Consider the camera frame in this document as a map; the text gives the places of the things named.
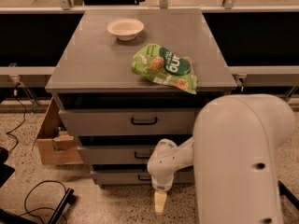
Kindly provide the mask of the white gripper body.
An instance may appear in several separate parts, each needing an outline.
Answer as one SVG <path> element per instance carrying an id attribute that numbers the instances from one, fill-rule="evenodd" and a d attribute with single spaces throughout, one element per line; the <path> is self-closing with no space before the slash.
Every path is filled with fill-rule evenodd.
<path id="1" fill-rule="evenodd" d="M 158 142 L 147 164 L 155 190 L 168 192 L 172 188 L 175 172 L 193 165 L 192 146 L 191 138 L 179 146 L 169 139 Z"/>

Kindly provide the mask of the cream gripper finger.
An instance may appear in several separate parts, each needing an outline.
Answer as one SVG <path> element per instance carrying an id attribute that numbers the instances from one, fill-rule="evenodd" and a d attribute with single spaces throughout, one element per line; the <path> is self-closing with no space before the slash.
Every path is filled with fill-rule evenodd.
<path id="1" fill-rule="evenodd" d="M 164 211 L 167 193 L 156 190 L 154 193 L 155 213 L 160 215 Z"/>

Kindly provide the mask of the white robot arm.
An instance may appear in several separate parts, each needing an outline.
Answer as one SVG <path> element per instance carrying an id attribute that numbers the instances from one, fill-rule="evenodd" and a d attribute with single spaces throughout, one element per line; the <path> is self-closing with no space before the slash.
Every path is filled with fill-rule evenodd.
<path id="1" fill-rule="evenodd" d="M 155 212 L 174 173 L 192 167 L 200 224 L 283 224 L 275 149 L 295 129 L 289 104 L 268 94 L 227 95 L 204 106 L 192 137 L 157 144 L 148 161 Z"/>

